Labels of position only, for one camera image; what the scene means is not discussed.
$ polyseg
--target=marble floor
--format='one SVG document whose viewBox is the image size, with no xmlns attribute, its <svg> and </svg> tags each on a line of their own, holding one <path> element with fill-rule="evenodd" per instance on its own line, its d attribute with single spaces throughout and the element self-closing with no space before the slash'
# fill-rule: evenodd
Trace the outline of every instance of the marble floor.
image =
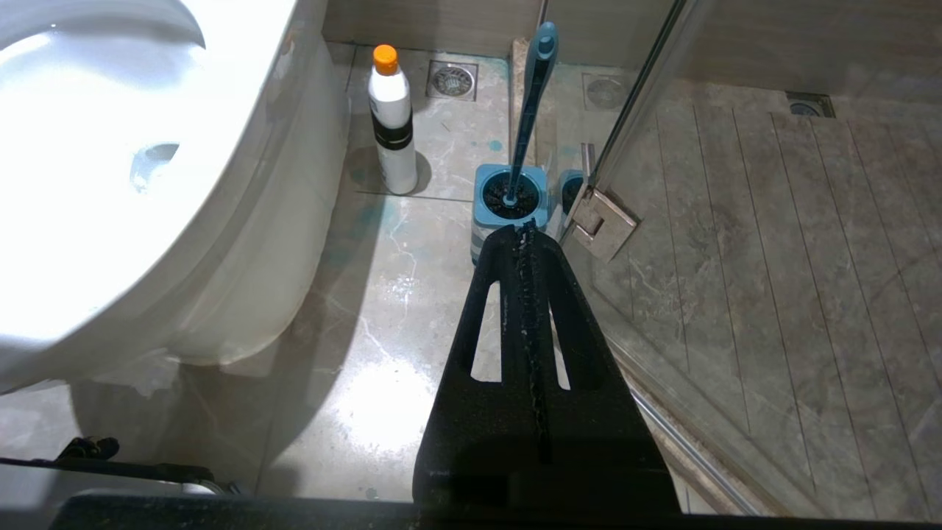
<svg viewBox="0 0 942 530">
<path fill-rule="evenodd" d="M 473 174 L 508 159 L 508 65 L 403 50 L 420 183 L 383 191 L 365 94 L 370 48 L 331 43 L 352 102 L 349 151 L 317 277 L 266 351 L 221 367 L 160 359 L 0 397 L 0 455 L 53 458 L 112 436 L 117 460 L 205 466 L 265 496 L 410 501 L 415 454 L 472 276 Z M 429 60 L 479 66 L 477 101 L 425 95 Z M 489 304 L 481 351 L 499 347 Z M 483 379 L 494 366 L 475 367 Z M 681 505 L 712 509 L 676 481 Z"/>
<path fill-rule="evenodd" d="M 631 76 L 556 68 L 538 163 L 601 149 L 620 106 L 588 101 L 597 79 Z M 942 521 L 942 112 L 834 104 L 675 81 L 609 189 L 639 228 L 610 264 L 567 255 L 646 389 L 741 479 L 799 515 Z"/>
</svg>

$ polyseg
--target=toilet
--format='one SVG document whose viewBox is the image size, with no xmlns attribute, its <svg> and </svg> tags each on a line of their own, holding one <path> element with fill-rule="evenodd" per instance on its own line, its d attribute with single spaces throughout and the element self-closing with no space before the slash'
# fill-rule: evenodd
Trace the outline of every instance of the toilet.
<svg viewBox="0 0 942 530">
<path fill-rule="evenodd" d="M 326 7 L 0 0 L 0 393 L 282 333 L 347 147 Z"/>
</svg>

